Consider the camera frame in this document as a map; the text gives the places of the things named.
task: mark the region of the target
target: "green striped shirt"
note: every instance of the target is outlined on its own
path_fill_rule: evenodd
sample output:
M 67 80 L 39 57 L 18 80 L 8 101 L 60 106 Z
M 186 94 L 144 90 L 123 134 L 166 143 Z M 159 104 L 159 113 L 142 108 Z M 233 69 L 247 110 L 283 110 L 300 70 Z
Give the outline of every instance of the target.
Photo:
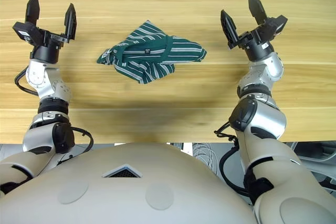
M 168 36 L 147 20 L 124 41 L 107 49 L 97 63 L 114 65 L 117 72 L 147 84 L 173 73 L 174 63 L 201 61 L 205 55 L 200 44 Z

